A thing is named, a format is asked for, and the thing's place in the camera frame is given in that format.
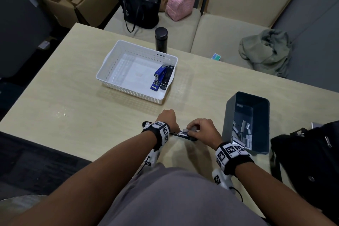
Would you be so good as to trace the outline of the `person's right hand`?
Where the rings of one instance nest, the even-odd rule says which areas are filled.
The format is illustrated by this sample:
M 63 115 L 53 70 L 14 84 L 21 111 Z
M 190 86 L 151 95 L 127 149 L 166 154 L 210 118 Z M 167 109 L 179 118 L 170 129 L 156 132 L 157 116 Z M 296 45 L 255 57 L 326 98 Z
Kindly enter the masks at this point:
M 197 140 L 201 141 L 205 145 L 209 146 L 213 150 L 217 150 L 219 145 L 222 144 L 222 136 L 215 128 L 213 121 L 211 119 L 206 118 L 197 118 L 204 119 L 204 125 L 202 132 L 188 132 L 189 136 L 197 138 Z

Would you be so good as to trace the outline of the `black stapler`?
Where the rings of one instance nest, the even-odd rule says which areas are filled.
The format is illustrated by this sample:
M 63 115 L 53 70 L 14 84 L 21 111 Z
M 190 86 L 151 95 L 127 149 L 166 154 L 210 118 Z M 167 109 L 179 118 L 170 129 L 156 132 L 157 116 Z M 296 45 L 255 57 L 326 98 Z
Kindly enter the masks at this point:
M 167 87 L 169 85 L 170 78 L 171 78 L 172 73 L 173 73 L 173 70 L 174 70 L 174 66 L 172 66 L 172 65 L 167 66 L 166 73 L 164 74 L 161 85 L 160 85 L 161 90 L 167 89 Z
M 151 125 L 151 124 L 152 124 L 152 122 L 144 121 L 144 122 L 142 123 L 142 127 L 143 127 L 143 128 L 146 128 L 146 127 L 148 127 L 148 126 Z M 190 141 L 192 141 L 192 142 L 197 141 L 197 138 L 194 138 L 194 137 L 192 137 L 192 136 L 189 136 L 187 133 L 188 133 L 188 131 L 182 131 L 182 130 L 181 130 L 179 133 L 170 133 L 170 135 L 173 135 L 173 136 L 176 136 L 176 137 L 179 137 L 179 138 L 184 138 L 184 139 L 190 140 Z

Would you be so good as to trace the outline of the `person's right forearm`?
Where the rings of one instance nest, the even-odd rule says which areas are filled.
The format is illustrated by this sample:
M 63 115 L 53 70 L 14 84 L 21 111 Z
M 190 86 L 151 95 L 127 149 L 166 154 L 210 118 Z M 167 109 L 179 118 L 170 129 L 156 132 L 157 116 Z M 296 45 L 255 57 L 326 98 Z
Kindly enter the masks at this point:
M 276 226 L 336 226 L 297 193 L 253 162 L 237 165 L 235 175 L 265 217 Z

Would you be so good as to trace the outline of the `person's left forearm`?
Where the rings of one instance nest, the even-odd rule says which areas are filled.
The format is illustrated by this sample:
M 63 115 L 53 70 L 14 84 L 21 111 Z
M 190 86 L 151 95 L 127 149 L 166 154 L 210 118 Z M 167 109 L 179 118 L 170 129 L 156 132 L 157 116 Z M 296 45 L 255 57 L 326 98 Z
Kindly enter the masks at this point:
M 125 140 L 75 173 L 9 226 L 96 226 L 156 144 L 151 131 Z

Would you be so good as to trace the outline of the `pile of staple strips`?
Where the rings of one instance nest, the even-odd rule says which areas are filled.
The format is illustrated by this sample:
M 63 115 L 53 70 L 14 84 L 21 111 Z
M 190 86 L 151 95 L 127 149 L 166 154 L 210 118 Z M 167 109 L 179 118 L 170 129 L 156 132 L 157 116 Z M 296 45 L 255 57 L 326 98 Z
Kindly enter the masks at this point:
M 248 150 L 253 148 L 252 124 L 245 120 L 233 120 L 231 139 Z

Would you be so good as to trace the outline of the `dark grey plastic bin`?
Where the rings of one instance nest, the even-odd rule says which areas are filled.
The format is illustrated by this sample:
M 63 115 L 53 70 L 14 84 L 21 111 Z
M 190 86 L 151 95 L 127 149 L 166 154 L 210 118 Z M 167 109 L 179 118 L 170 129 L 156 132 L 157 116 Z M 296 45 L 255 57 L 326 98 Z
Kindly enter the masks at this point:
M 235 93 L 226 104 L 223 122 L 223 142 L 234 142 L 231 139 L 233 120 L 245 120 L 252 124 L 253 148 L 251 154 L 269 154 L 269 112 L 268 99 L 245 92 Z

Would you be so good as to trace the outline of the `blue stapler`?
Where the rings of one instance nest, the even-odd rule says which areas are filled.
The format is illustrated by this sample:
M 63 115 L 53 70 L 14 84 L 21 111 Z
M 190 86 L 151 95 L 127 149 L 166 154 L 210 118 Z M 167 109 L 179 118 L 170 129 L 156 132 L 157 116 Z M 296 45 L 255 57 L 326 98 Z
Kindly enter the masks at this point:
M 166 74 L 168 65 L 163 64 L 155 73 L 154 73 L 154 81 L 150 87 L 153 91 L 158 91 L 159 87 L 162 84 L 163 78 Z

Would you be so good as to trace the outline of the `person's grey shirt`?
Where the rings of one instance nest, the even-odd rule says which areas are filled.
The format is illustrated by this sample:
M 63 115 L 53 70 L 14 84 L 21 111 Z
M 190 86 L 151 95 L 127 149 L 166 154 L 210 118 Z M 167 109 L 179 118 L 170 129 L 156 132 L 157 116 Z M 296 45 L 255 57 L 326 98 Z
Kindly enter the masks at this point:
M 133 177 L 98 226 L 267 226 L 230 190 L 185 169 L 155 168 Z

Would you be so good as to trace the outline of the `white plastic basket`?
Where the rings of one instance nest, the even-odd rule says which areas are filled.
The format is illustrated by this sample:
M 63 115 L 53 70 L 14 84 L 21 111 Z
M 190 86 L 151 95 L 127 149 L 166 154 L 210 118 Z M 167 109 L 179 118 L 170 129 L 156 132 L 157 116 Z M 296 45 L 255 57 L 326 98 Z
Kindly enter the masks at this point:
M 105 57 L 96 79 L 106 87 L 161 105 L 175 71 L 166 90 L 151 90 L 154 74 L 162 65 L 170 65 L 175 69 L 177 62 L 176 56 L 118 40 Z

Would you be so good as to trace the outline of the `black thermos bottle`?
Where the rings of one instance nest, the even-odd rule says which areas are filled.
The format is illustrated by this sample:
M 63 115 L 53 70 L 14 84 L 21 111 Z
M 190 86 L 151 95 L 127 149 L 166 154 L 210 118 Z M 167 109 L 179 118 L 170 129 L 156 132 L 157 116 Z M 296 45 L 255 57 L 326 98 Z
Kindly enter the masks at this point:
M 155 29 L 155 47 L 156 51 L 167 53 L 168 31 L 164 27 Z

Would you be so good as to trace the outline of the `green jacket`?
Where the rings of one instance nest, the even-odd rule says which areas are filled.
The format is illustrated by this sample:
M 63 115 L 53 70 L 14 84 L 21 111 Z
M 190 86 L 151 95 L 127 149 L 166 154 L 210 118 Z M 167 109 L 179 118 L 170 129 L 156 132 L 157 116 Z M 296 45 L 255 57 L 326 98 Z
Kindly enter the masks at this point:
M 267 29 L 240 40 L 239 54 L 255 71 L 286 78 L 292 57 L 292 42 L 286 31 Z

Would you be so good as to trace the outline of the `beige sofa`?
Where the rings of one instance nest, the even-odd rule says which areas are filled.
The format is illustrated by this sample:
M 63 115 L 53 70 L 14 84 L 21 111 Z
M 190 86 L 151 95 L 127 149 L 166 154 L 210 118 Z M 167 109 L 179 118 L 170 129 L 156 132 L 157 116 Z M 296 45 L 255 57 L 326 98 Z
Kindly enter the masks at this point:
M 241 39 L 269 29 L 291 0 L 207 0 L 206 8 L 193 9 L 175 22 L 159 13 L 159 24 L 168 30 L 169 48 L 212 58 L 221 56 L 228 64 L 253 69 L 240 57 Z

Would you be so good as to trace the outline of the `black backpack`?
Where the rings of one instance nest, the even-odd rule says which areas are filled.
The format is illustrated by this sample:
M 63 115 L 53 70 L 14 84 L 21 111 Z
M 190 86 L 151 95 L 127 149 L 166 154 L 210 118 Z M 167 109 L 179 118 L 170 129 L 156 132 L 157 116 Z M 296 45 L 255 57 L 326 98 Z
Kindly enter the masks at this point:
M 296 192 L 339 226 L 339 121 L 270 142 L 272 176 L 282 182 L 282 166 Z

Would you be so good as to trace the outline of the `pink quilted lunch bag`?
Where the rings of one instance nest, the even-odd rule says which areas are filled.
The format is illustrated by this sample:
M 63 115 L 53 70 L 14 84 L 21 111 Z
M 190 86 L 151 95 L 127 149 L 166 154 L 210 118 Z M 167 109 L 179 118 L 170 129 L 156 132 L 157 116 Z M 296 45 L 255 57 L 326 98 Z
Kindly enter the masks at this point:
M 168 0 L 165 13 L 175 22 L 182 20 L 193 11 L 195 0 Z

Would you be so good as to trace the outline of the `black handbag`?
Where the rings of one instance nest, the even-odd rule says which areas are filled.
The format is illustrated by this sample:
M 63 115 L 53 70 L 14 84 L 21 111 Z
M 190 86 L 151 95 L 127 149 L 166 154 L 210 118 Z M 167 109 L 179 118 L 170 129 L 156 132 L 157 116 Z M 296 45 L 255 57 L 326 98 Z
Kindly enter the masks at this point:
M 125 24 L 133 24 L 132 33 L 136 26 L 144 29 L 152 29 L 159 23 L 159 10 L 161 0 L 118 0 L 123 9 Z

